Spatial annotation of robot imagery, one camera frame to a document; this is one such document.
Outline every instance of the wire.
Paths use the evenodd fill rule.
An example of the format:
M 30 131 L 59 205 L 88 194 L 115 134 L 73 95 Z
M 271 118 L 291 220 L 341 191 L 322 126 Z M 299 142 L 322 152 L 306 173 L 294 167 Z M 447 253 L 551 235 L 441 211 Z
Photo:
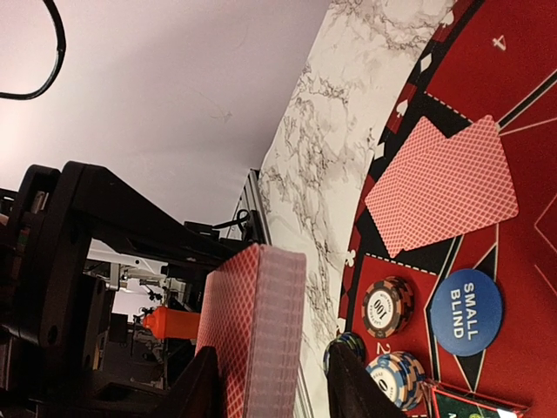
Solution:
M 60 13 L 58 13 L 58 9 L 53 0 L 43 0 L 43 3 L 50 13 L 50 17 L 52 18 L 52 22 L 54 23 L 54 29 L 56 30 L 57 55 L 56 61 L 54 63 L 54 68 L 52 69 L 52 72 L 50 73 L 46 82 L 44 82 L 44 84 L 38 90 L 26 94 L 3 93 L 0 91 L 0 98 L 7 98 L 10 100 L 31 100 L 32 98 L 38 98 L 44 92 L 49 90 L 49 88 L 52 86 L 52 83 L 54 83 L 54 80 L 56 80 L 56 77 L 58 77 L 60 70 L 62 69 L 62 63 L 64 62 L 64 57 L 66 55 L 66 36 L 64 33 L 64 25 L 62 24 L 62 18 L 60 17 Z
M 218 225 L 214 225 L 212 227 L 212 229 L 224 229 L 227 228 L 228 226 L 235 226 L 238 225 L 240 228 L 240 231 L 243 230 L 242 224 L 244 222 L 246 222 L 249 218 L 251 217 L 249 211 L 246 211 L 246 209 L 242 209 L 240 211 L 238 211 L 238 213 L 236 214 L 236 218 L 234 220 L 229 220 L 228 222 L 225 222 L 224 224 L 218 224 Z

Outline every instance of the white line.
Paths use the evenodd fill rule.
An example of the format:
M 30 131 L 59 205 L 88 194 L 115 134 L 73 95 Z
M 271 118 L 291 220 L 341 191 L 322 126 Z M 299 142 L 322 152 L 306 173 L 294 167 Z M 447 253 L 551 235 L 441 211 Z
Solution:
M 451 254 L 451 251 L 453 250 L 453 246 L 454 246 L 454 239 L 453 239 L 453 242 L 451 243 L 451 246 L 449 246 L 448 252 L 446 253 L 445 262 L 443 263 L 443 266 L 441 267 L 440 273 L 442 273 L 443 270 L 445 269 L 446 262 L 448 261 L 449 255 Z M 429 293 L 429 298 L 427 298 L 426 304 L 424 305 L 424 318 L 426 319 L 426 332 L 427 332 L 427 348 L 429 349 L 429 360 L 432 363 L 432 375 L 435 375 L 435 370 L 433 370 L 432 345 L 429 341 L 429 324 L 427 323 L 427 305 L 429 305 L 429 301 L 433 297 L 435 287 L 437 287 L 438 283 L 439 283 L 439 276 L 437 276 L 435 284 L 433 285 L 433 290 Z M 433 336 L 433 343 L 435 344 L 435 346 L 437 346 L 437 338 L 435 338 L 435 336 Z M 437 357 L 437 366 L 439 367 L 439 376 L 438 377 L 439 377 L 439 380 L 441 380 L 441 367 L 440 367 L 440 364 L 439 364 L 439 354 L 437 354 L 436 357 Z
M 497 283 L 497 265 L 499 264 L 499 224 L 495 225 L 495 263 L 493 266 L 493 281 Z
M 447 107 L 448 109 L 450 109 L 451 111 L 453 111 L 454 113 L 456 113 L 457 115 L 463 117 L 464 119 L 466 119 L 468 122 L 472 123 L 472 120 L 470 118 L 467 118 L 466 116 L 464 116 L 462 113 L 460 113 L 459 111 L 457 111 L 456 109 L 454 109 L 453 107 L 451 107 L 450 105 L 448 105 L 447 103 L 445 103 L 443 100 L 440 100 L 438 98 L 436 98 L 433 94 L 430 94 L 426 91 L 426 95 L 429 96 L 430 98 L 432 98 L 433 100 L 438 101 L 439 103 L 441 103 L 442 105 L 444 105 L 445 107 Z
M 446 253 L 445 262 L 443 263 L 443 267 L 440 270 L 441 273 L 443 273 L 443 270 L 445 270 L 446 263 L 448 262 L 449 256 L 451 255 L 451 251 L 453 250 L 455 240 L 456 240 L 456 238 L 453 239 L 453 242 L 451 243 L 451 246 L 449 247 L 449 250 Z M 460 250 L 460 246 L 462 245 L 462 241 L 464 241 L 464 237 L 460 240 L 459 246 L 456 248 L 456 252 L 454 253 L 453 261 L 451 261 L 451 265 L 448 267 L 447 273 L 450 272 L 451 269 L 453 268 L 454 261 L 456 260 L 456 257 L 459 254 L 459 250 Z M 437 280 L 435 281 L 435 285 L 433 285 L 433 290 L 435 289 L 435 287 L 437 287 L 437 283 L 439 283 L 439 279 L 440 279 L 440 277 L 437 276 Z M 426 304 L 424 305 L 424 317 L 426 318 L 426 331 L 427 331 L 428 338 L 429 338 L 429 324 L 427 323 L 427 312 L 426 312 L 426 310 L 427 310 L 427 305 L 429 305 L 429 301 L 433 297 L 433 294 L 434 294 L 434 292 L 429 293 L 429 297 L 427 298 Z M 433 336 L 433 341 L 435 342 L 435 345 L 437 346 L 437 337 Z M 432 372 L 433 372 L 432 346 L 431 346 L 431 344 L 429 344 L 429 341 L 428 341 L 427 346 L 429 348 L 429 358 L 432 362 Z M 439 368 L 439 380 L 441 380 L 441 364 L 439 362 L 439 350 L 435 350 L 435 357 L 437 359 L 437 367 Z
M 547 76 L 541 83 L 539 83 L 538 85 L 536 85 L 534 87 L 534 89 L 532 91 L 530 91 L 513 109 L 511 109 L 510 111 L 508 111 L 507 113 L 505 113 L 505 115 L 503 115 L 503 117 L 501 119 L 499 119 L 497 121 L 497 123 L 499 123 L 501 120 L 503 120 L 504 118 L 507 117 L 507 115 L 509 115 L 510 113 L 512 113 L 514 111 L 514 109 L 516 109 L 518 106 L 520 106 L 520 104 L 526 100 L 527 98 L 530 97 L 530 95 L 532 95 L 532 93 L 534 93 L 536 90 L 538 90 L 549 78 L 551 78 L 555 72 L 557 72 L 557 70 L 555 70 L 554 72 L 552 72 L 551 74 L 549 74 L 549 76 Z M 522 113 L 524 113 L 524 111 L 529 108 L 531 105 L 533 105 L 534 103 L 536 103 L 540 98 L 542 98 L 544 96 L 544 94 L 546 94 L 548 91 L 551 90 L 551 88 L 554 86 L 555 83 L 551 84 L 550 86 L 548 86 L 546 88 L 546 90 L 541 93 L 531 104 L 529 104 L 527 107 L 525 107 L 524 109 L 522 109 L 521 113 L 517 113 L 516 116 L 514 118 L 512 118 L 511 120 L 508 121 L 507 125 L 509 125 L 511 122 L 513 122 L 518 116 L 520 116 Z
M 385 257 L 381 257 L 380 255 L 375 255 L 375 254 L 370 254 L 370 253 L 366 253 L 366 255 L 369 256 L 369 257 L 374 257 L 375 259 L 378 259 L 378 260 L 388 261 L 391 264 L 396 264 L 398 266 L 403 266 L 403 267 L 406 267 L 406 268 L 412 268 L 413 270 L 417 270 L 419 272 L 431 274 L 432 276 L 437 275 L 436 273 L 428 272 L 427 270 L 424 270 L 423 268 L 417 268 L 417 267 L 414 267 L 414 266 L 410 266 L 409 264 L 401 263 L 399 261 L 386 259 Z
M 543 278 L 543 280 L 546 281 L 546 283 L 549 285 L 549 288 L 551 290 L 554 291 L 555 295 L 557 295 L 557 289 L 551 284 L 551 282 L 549 281 L 549 279 L 547 278 L 547 276 L 540 270 L 540 268 L 534 264 L 534 267 L 536 267 L 536 270 L 538 271 L 538 273 L 540 274 L 540 276 Z
M 471 392 L 473 392 L 472 386 L 470 386 L 470 382 L 468 381 L 466 374 L 464 373 L 464 369 L 462 368 L 462 366 L 460 365 L 460 361 L 457 358 L 457 356 L 455 354 L 453 354 L 454 357 L 454 361 L 456 361 L 456 365 L 459 367 L 460 373 L 462 374 L 462 376 L 464 377 L 464 381 L 466 382 L 468 388 L 470 389 Z
M 476 382 L 473 385 L 473 391 L 475 392 L 476 390 L 478 390 L 478 385 L 480 384 L 480 377 L 481 377 L 481 372 L 484 369 L 484 360 L 486 359 L 486 350 L 481 352 L 481 362 L 480 362 L 480 370 L 478 370 L 478 375 L 476 376 Z
M 489 249 L 487 250 L 487 253 L 485 253 L 481 258 L 480 261 L 478 261 L 476 263 L 476 265 L 473 268 L 476 268 L 477 266 L 480 265 L 480 263 L 484 260 L 485 257 L 487 257 L 487 255 L 493 250 L 493 248 L 497 246 L 497 243 L 493 244 L 492 246 L 489 247 Z
M 557 199 L 557 194 L 555 194 L 554 198 L 551 199 L 551 202 L 549 202 L 549 205 L 546 206 L 546 208 L 543 210 L 539 218 L 537 218 L 537 220 L 534 222 L 534 229 L 538 232 L 539 235 L 541 235 L 541 237 L 547 242 L 547 244 L 557 253 L 557 248 L 555 248 L 555 246 L 549 240 L 549 238 L 546 237 L 546 235 L 538 227 L 538 223 L 541 221 L 541 218 L 543 218 L 543 216 L 547 213 L 547 211 L 553 205 L 556 199 Z
M 536 126 L 548 124 L 548 123 L 550 123 L 550 122 L 555 122 L 555 121 L 557 121 L 557 118 L 551 118 L 551 119 L 547 119 L 547 120 L 542 120 L 541 122 L 536 122 L 535 124 L 531 124 L 531 125 L 527 125 L 527 126 L 522 126 L 521 128 L 516 128 L 516 129 L 513 129 L 512 131 L 506 131 L 506 132 L 500 133 L 499 136 L 500 136 L 500 137 L 504 137 L 505 135 L 510 135 L 511 133 L 524 131 L 524 130 L 526 130 L 526 129 L 534 128 L 534 127 L 536 127 Z

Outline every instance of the white marble surface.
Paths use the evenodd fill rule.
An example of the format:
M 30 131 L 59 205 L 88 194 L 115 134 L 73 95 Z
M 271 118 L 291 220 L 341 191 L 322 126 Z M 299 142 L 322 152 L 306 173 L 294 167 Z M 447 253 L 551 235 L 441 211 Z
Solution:
M 265 158 L 272 243 L 308 258 L 298 401 L 311 407 L 297 415 L 329 415 L 322 355 L 338 326 L 360 189 L 394 101 L 452 4 L 334 0 Z

